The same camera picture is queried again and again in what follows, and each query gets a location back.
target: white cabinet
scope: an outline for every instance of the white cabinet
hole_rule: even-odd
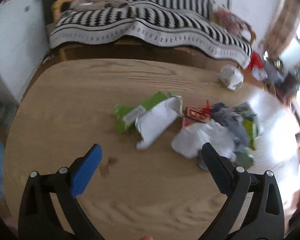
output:
[[[48,51],[41,0],[0,5],[0,76],[16,102]]]

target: trash pile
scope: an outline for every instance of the trash pile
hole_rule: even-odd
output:
[[[154,141],[176,120],[180,119],[180,132],[173,139],[173,150],[183,157],[197,158],[199,166],[207,169],[200,159],[202,145],[209,142],[219,153],[245,169],[254,165],[249,149],[255,149],[255,139],[261,134],[257,115],[245,102],[236,107],[223,103],[206,106],[201,110],[186,107],[182,97],[158,92],[137,107],[115,106],[118,132],[134,127],[141,135],[138,150],[148,149]]]

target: blue gripper pad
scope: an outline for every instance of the blue gripper pad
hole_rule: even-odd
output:
[[[76,198],[77,195],[81,195],[85,191],[93,173],[101,162],[101,159],[101,146],[95,144],[86,154],[85,160],[71,178],[70,191],[73,198]]]

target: wooden table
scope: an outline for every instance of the wooden table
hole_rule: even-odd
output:
[[[143,235],[155,240],[197,239],[226,197],[196,159],[187,160],[172,150],[181,120],[146,151],[136,150],[137,133],[119,134],[114,129],[117,103],[137,106],[159,90],[179,93],[185,106],[199,109],[206,99],[229,106],[249,101],[265,129],[256,141],[257,151],[252,153],[256,165],[250,172],[274,171],[282,201],[289,201],[298,181],[294,136],[298,128],[293,115],[270,93],[249,84],[229,91],[218,82],[217,73],[192,67],[93,59],[51,67],[22,102],[5,153],[4,186],[12,214],[18,217],[31,171],[54,173],[98,143],[103,149],[101,167],[78,201],[105,239],[137,240]],[[117,163],[109,173],[103,172],[110,157]],[[56,209],[60,215],[60,206]],[[70,230],[63,216],[61,222]]]

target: sofa leg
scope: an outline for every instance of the sofa leg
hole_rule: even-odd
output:
[[[60,49],[60,50],[59,50],[59,54],[60,54],[60,59],[61,59],[61,61],[66,61],[66,60],[67,60],[67,59],[66,59],[66,52],[65,52],[64,49]]]

